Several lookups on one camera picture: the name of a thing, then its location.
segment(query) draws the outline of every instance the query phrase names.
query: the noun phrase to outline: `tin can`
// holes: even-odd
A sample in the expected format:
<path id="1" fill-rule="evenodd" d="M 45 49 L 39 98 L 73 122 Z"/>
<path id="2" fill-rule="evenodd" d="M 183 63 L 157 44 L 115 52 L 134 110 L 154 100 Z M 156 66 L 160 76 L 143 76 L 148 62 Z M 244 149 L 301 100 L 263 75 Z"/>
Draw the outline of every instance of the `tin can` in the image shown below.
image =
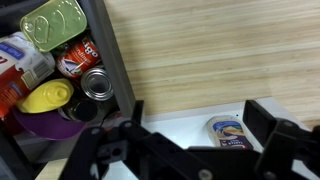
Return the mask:
<path id="1" fill-rule="evenodd" d="M 0 42 L 0 117 L 53 73 L 50 53 L 40 53 L 21 33 Z"/>
<path id="2" fill-rule="evenodd" d="M 107 72 L 98 67 L 82 75 L 81 87 L 89 98 L 96 101 L 106 101 L 114 94 Z"/>
<path id="3" fill-rule="evenodd" d="M 99 61 L 98 49 L 87 35 L 62 53 L 57 60 L 57 68 L 68 78 L 78 78 Z"/>

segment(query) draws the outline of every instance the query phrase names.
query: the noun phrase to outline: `open can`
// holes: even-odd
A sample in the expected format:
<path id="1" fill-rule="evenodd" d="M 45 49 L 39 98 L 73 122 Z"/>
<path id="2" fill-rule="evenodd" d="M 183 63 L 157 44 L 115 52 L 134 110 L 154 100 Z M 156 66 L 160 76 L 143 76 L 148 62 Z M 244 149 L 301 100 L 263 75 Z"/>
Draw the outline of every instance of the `open can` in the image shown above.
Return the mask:
<path id="1" fill-rule="evenodd" d="M 89 98 L 96 101 L 106 101 L 114 94 L 107 72 L 99 67 L 92 68 L 82 75 L 81 87 Z"/>

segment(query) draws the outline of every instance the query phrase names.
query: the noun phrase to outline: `wooden table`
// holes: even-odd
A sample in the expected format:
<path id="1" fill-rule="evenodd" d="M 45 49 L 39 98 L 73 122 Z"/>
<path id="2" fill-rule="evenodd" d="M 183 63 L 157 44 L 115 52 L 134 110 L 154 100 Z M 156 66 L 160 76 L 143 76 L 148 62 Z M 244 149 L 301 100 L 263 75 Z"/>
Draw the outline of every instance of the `wooden table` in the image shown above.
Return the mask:
<path id="1" fill-rule="evenodd" d="M 320 124 L 320 1 L 105 3 L 147 114 L 272 96 Z"/>

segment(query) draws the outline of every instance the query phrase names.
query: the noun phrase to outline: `purple bowl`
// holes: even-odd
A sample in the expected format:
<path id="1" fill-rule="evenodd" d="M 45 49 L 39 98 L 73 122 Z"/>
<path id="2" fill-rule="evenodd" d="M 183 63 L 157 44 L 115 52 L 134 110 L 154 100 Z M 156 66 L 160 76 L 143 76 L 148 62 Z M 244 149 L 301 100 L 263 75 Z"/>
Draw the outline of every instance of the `purple bowl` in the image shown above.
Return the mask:
<path id="1" fill-rule="evenodd" d="M 27 114 L 13 109 L 17 121 L 28 131 L 49 140 L 65 140 L 80 133 L 85 122 L 68 121 L 61 117 L 57 110 Z"/>

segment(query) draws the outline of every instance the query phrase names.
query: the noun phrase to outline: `red soda can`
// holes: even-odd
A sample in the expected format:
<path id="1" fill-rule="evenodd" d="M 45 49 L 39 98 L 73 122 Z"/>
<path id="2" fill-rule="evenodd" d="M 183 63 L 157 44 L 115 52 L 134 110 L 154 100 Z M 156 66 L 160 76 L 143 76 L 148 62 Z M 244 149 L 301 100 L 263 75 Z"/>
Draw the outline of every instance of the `red soda can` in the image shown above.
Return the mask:
<path id="1" fill-rule="evenodd" d="M 68 78 L 78 78 L 99 61 L 98 49 L 87 35 L 62 53 L 57 60 L 57 68 Z"/>

